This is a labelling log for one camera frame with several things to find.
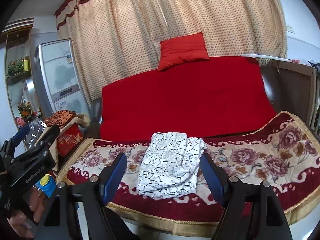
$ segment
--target white patterned fabric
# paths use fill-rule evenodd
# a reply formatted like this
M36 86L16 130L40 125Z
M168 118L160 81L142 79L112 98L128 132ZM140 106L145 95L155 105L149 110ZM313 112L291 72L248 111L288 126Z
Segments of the white patterned fabric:
M201 138L187 138L185 133L153 134L140 166L138 193L152 198L195 193L200 156L205 148Z

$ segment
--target red sofa cover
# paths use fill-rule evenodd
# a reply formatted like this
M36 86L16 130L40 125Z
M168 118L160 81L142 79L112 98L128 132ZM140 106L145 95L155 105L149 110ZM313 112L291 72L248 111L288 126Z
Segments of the red sofa cover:
M136 141L176 131L205 138L254 131L275 115L256 59L211 57L105 86L100 136Z

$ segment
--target polka dot curtain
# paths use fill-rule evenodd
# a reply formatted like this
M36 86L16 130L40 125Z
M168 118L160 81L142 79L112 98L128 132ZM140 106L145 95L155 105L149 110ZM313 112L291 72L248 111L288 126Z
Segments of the polka dot curtain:
M105 85L157 68L154 42L170 32L156 0L72 0L63 8L59 38L72 39L89 104Z
M204 34L209 56L254 53L286 57L280 0L159 0L169 26Z
M66 0L55 15L89 104L105 85L156 69L159 41L172 37L202 31L211 57L287 52L280 0Z

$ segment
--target refrigerator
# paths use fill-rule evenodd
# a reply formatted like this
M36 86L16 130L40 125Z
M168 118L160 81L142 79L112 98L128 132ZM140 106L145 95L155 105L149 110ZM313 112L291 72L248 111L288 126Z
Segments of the refrigerator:
M71 39L39 45L36 62L41 69L38 74L42 75L42 81L36 82L36 90L46 94L38 93L46 118L60 110L89 113L76 70Z

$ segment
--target human hand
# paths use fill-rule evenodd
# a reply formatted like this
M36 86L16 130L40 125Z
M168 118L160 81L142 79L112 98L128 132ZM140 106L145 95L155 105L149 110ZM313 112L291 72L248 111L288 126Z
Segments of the human hand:
M31 196L29 201L30 210L34 212L33 220L39 222L44 211L44 193L40 193L34 188L31 188ZM10 219L8 219L9 224L13 230L21 237L34 238L34 235L30 231L30 225L27 223L26 215L20 211L16 210L12 213Z

